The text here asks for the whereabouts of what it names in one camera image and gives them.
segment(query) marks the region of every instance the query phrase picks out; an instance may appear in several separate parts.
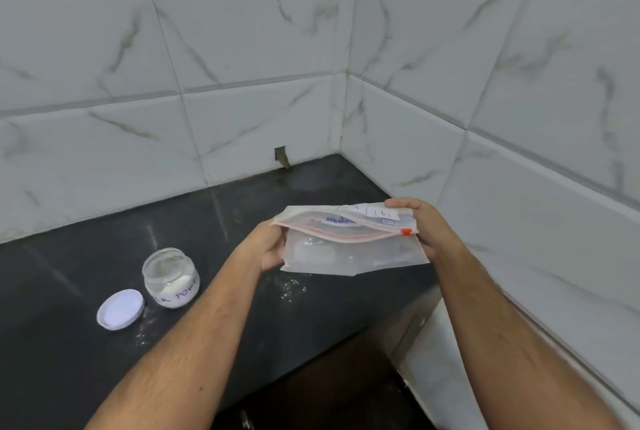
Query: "person's left hand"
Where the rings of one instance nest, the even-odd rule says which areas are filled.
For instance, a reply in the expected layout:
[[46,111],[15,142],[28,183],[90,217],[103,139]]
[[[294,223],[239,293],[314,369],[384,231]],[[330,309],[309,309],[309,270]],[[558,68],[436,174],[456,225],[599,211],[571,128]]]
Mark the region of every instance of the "person's left hand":
[[243,247],[249,250],[252,256],[256,256],[264,272],[283,264],[282,256],[286,240],[286,230],[277,224],[272,224],[268,219],[258,224],[238,248]]

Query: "hand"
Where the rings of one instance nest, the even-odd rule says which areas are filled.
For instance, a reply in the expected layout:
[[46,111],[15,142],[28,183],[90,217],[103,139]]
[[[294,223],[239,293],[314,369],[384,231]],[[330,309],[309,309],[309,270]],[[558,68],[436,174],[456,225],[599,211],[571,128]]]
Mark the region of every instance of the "hand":
[[446,255],[455,255],[467,250],[465,244],[451,229],[440,212],[420,199],[394,198],[385,201],[389,208],[411,208],[418,224],[418,239],[428,259],[436,261]]
[[278,265],[282,265],[284,254],[284,243],[287,240],[287,233],[283,227],[272,224],[271,220],[263,221],[256,226],[249,236],[238,245],[236,250],[249,253],[254,257],[265,272]]

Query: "white lid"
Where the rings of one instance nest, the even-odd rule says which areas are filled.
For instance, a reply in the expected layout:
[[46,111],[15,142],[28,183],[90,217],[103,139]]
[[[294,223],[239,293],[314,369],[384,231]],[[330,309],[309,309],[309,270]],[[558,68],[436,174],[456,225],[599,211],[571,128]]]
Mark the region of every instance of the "white lid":
[[100,305],[96,320],[105,329],[117,331],[139,318],[144,307],[145,300],[139,291],[121,290]]

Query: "jar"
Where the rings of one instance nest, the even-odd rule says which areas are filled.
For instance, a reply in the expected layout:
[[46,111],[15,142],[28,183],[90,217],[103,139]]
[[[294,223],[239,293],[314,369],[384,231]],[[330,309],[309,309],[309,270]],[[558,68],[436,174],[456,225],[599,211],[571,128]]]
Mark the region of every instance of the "jar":
[[149,294],[164,307],[188,304],[200,289],[196,267],[178,248],[164,248],[149,256],[142,275]]

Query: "translucent plastic bag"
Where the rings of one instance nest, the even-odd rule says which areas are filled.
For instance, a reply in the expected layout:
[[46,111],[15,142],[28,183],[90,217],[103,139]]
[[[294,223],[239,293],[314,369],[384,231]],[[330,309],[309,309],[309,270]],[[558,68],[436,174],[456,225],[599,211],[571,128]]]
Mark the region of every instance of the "translucent plastic bag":
[[289,228],[284,271],[353,276],[429,262],[411,209],[289,206],[273,222]]

